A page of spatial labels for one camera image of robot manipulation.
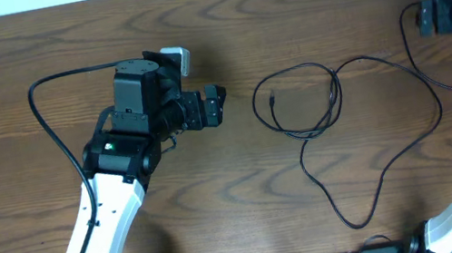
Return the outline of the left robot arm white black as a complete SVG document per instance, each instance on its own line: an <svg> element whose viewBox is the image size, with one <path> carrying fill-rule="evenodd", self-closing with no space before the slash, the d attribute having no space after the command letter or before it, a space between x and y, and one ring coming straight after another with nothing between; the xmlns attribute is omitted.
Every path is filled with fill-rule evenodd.
<svg viewBox="0 0 452 253"><path fill-rule="evenodd" d="M187 49L175 46L111 63L114 104L101 111L80 160L40 112L33 111L83 181L66 253L122 253L150 177L165 153L162 143L175 141L179 132L221 124L224 87L207 85L202 92L182 89L190 59Z"/></svg>

